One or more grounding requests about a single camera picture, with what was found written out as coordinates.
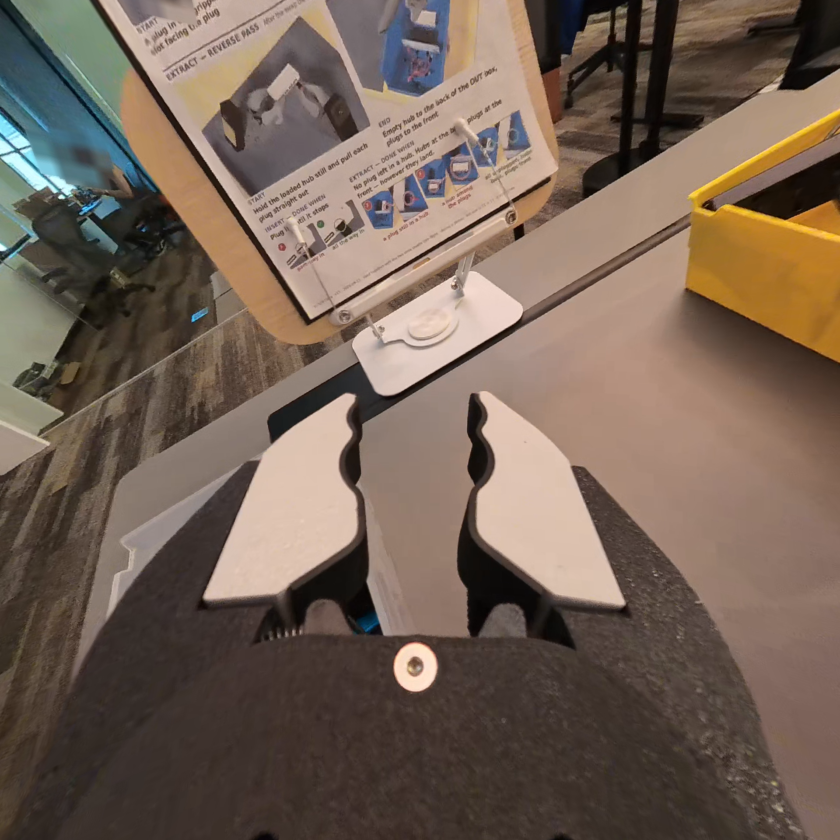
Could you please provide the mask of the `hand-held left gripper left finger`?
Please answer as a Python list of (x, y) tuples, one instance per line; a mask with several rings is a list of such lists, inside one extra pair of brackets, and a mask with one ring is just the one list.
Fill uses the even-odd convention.
[(300, 420), (259, 459), (203, 593), (206, 608), (260, 606), (283, 637), (354, 635), (369, 550), (362, 425), (346, 392)]

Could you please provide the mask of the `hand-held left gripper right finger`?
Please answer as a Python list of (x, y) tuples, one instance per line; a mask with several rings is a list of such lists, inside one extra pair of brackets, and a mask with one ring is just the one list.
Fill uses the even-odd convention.
[(574, 469), (543, 432), (490, 392), (469, 397), (468, 473), (457, 572), (472, 637), (491, 617), (513, 634), (570, 642), (563, 610), (627, 609)]

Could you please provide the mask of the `yellow plastic bin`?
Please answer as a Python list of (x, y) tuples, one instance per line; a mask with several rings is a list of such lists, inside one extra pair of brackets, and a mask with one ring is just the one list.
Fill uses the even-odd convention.
[(839, 112), (690, 196), (686, 288), (839, 362)]

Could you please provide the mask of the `dark flat desk mat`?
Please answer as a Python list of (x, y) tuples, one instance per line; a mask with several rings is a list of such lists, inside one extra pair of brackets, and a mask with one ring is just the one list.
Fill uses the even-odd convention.
[(355, 398), (362, 424), (402, 400), (399, 396), (376, 394), (361, 367), (353, 365), (270, 414), (267, 419), (269, 441), (274, 444), (294, 426), (346, 394)]

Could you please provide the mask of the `instruction poster board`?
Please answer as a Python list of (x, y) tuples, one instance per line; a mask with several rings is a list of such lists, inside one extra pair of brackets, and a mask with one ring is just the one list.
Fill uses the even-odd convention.
[(132, 151), (281, 342), (332, 337), (556, 182), (525, 2), (91, 4), (132, 66)]

